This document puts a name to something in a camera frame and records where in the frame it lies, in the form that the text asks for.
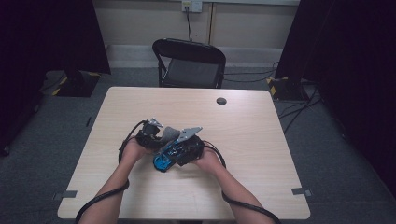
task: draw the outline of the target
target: hand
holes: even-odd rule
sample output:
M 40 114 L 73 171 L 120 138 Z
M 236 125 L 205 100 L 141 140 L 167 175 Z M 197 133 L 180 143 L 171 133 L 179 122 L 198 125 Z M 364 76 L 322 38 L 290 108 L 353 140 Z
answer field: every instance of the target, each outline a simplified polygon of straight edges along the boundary
M 214 175 L 218 169 L 224 169 L 216 152 L 208 147 L 204 147 L 204 151 L 200 159 L 192 161 L 191 163 L 212 175 Z
M 136 162 L 149 153 L 151 153 L 151 150 L 140 146 L 133 136 L 125 146 L 121 161 Z

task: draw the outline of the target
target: chair seat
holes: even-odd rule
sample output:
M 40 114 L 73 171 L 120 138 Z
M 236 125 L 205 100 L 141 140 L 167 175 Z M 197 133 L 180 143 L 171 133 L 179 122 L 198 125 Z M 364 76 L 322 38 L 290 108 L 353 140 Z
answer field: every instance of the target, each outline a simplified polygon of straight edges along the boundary
M 199 63 L 172 59 L 163 78 L 163 85 L 169 87 L 216 88 L 220 66 L 213 63 Z

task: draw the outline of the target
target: person's left arm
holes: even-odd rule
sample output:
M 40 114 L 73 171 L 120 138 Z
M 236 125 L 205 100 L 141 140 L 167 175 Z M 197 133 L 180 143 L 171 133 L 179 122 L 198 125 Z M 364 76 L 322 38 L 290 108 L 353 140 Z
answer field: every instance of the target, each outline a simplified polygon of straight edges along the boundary
M 143 158 L 143 156 L 148 152 L 149 151 L 144 147 L 141 147 L 135 139 L 131 139 L 123 151 L 122 159 L 116 170 L 102 186 L 102 188 L 97 192 L 96 196 L 123 186 L 128 180 L 128 175 L 131 173 L 136 162 Z M 105 198 L 98 203 L 94 203 L 87 209 L 87 211 L 85 211 L 78 224 L 117 223 L 120 213 L 122 195 L 123 191 L 116 195 Z

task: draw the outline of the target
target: chair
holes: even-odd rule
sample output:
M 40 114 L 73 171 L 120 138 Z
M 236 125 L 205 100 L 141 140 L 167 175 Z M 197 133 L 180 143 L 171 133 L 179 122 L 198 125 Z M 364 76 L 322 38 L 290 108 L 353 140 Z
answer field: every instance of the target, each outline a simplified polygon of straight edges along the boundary
M 155 41 L 152 49 L 158 59 L 160 87 L 221 88 L 226 59 L 219 49 L 171 38 Z M 163 57 L 171 59 L 168 67 Z

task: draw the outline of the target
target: light wood tabletop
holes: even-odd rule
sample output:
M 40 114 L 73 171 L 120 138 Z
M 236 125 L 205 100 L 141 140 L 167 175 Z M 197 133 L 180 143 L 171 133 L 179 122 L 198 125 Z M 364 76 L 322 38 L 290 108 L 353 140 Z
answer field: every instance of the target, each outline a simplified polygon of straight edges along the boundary
M 225 105 L 217 103 L 220 97 Z M 203 127 L 197 135 L 218 148 L 227 169 L 264 208 L 280 219 L 309 218 L 305 196 L 291 191 L 301 183 L 267 91 L 134 87 L 108 90 L 67 188 L 77 195 L 63 198 L 60 218 L 74 218 L 94 197 L 117 167 L 123 139 L 139 121 L 151 118 L 178 130 Z M 147 155 L 129 180 L 119 218 L 233 219 L 214 177 L 193 164 L 161 173 Z

